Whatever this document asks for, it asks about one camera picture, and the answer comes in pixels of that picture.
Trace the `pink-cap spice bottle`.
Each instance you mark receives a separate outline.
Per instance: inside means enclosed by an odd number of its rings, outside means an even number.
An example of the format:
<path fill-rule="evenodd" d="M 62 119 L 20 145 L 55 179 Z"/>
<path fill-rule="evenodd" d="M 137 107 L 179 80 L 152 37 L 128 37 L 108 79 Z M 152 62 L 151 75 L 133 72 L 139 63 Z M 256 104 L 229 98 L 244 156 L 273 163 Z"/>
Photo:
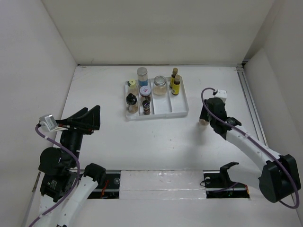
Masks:
<path fill-rule="evenodd" d="M 208 126 L 209 125 L 209 122 L 207 120 L 204 120 L 204 119 L 199 119 L 198 122 L 203 125 L 203 126 Z"/>

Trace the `black-cap spice bottle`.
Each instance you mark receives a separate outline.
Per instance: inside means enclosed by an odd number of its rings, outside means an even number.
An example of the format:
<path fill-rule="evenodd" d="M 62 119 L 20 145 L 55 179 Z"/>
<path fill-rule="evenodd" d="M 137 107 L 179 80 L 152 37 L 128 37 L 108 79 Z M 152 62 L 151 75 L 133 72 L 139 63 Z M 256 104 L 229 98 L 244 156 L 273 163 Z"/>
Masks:
<path fill-rule="evenodd" d="M 126 110 L 133 114 L 133 113 L 136 113 L 138 112 L 138 100 L 137 100 L 137 97 L 133 94 L 133 93 L 129 93 L 126 97 L 126 104 L 127 104 L 127 107 L 126 107 Z"/>

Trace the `yellow bottle cork cap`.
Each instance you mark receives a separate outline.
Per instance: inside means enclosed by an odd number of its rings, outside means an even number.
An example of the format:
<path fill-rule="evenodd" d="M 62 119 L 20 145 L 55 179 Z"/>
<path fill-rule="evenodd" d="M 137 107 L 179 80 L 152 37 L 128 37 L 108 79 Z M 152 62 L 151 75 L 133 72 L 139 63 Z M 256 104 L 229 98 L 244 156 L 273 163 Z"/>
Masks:
<path fill-rule="evenodd" d="M 178 74 L 178 68 L 173 68 L 172 74 L 171 74 L 171 79 L 170 79 L 170 85 L 169 85 L 170 88 L 172 88 L 174 79 L 175 79 L 177 74 Z"/>
<path fill-rule="evenodd" d="M 172 82 L 172 94 L 178 95 L 180 90 L 180 75 L 176 75 Z"/>

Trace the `yellow-cap spice bottle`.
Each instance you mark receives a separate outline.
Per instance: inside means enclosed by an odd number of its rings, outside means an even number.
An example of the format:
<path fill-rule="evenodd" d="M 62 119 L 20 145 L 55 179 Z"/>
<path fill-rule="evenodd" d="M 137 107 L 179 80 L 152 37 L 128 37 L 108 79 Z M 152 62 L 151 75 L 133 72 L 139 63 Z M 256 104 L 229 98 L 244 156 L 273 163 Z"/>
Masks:
<path fill-rule="evenodd" d="M 138 95 L 138 88 L 135 79 L 131 79 L 127 82 L 127 91 L 129 94 L 133 94 L 135 96 Z"/>

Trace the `small dark-lid brown jar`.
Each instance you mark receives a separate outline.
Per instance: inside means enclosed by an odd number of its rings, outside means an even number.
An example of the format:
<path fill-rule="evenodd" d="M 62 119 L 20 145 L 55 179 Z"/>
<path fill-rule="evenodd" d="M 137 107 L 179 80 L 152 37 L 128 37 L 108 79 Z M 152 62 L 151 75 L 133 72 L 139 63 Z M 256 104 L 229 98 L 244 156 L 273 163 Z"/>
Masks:
<path fill-rule="evenodd" d="M 144 115 L 150 115 L 151 111 L 150 111 L 150 101 L 149 100 L 144 100 L 142 102 L 142 106 L 143 106 L 143 114 Z"/>

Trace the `clear glass jar metal lid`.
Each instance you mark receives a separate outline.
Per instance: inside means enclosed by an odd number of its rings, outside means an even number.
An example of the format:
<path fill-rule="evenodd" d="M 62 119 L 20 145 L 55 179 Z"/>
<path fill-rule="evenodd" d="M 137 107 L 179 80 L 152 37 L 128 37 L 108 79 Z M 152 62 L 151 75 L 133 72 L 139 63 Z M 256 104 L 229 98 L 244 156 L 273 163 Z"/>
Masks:
<path fill-rule="evenodd" d="M 167 92 L 167 81 L 164 76 L 156 76 L 154 78 L 153 92 L 155 95 L 162 96 Z"/>

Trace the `red-label white-lid spice jar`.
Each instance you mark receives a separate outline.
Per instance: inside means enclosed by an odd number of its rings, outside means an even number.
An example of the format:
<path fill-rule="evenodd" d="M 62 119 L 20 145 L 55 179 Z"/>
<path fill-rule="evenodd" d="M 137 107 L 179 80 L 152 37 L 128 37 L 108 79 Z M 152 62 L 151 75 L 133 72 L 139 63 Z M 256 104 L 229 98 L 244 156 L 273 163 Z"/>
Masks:
<path fill-rule="evenodd" d="M 141 102 L 147 100 L 151 101 L 151 88 L 149 86 L 142 86 L 139 90 Z"/>

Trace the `blue-label tall spice jar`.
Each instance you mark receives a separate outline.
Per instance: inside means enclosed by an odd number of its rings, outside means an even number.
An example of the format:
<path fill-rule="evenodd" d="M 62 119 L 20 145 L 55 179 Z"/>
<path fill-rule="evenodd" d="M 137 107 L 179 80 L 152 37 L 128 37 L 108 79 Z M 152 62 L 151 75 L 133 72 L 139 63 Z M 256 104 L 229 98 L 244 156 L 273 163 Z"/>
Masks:
<path fill-rule="evenodd" d="M 139 67 L 137 69 L 138 86 L 143 87 L 148 85 L 148 71 L 145 67 Z"/>

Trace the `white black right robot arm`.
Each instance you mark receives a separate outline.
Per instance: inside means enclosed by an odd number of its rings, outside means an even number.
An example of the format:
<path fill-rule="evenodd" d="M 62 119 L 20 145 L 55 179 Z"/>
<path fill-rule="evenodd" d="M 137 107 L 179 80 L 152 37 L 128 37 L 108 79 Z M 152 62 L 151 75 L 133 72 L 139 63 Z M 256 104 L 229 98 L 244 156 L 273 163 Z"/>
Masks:
<path fill-rule="evenodd" d="M 300 203 L 301 182 L 296 160 L 291 155 L 281 155 L 252 137 L 234 117 L 227 116 L 225 102 L 219 97 L 202 100 L 200 119 L 207 122 L 213 131 L 225 141 L 236 146 L 255 165 L 254 171 L 245 170 L 236 161 L 221 167 L 219 181 L 227 188 L 242 183 L 260 190 L 271 203 L 294 194 L 295 205 Z"/>

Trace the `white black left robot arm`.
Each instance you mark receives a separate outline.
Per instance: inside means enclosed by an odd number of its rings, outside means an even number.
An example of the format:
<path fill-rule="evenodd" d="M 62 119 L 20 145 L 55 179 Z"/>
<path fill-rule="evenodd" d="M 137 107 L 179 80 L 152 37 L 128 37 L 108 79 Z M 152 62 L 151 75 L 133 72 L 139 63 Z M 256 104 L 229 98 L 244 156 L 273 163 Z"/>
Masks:
<path fill-rule="evenodd" d="M 91 163 L 80 172 L 83 136 L 99 129 L 99 105 L 92 109 L 84 107 L 63 120 L 56 120 L 51 114 L 40 117 L 35 131 L 53 146 L 40 155 L 38 169 L 44 173 L 40 214 L 32 227 L 71 227 L 90 194 L 98 187 L 107 188 L 105 168 Z"/>

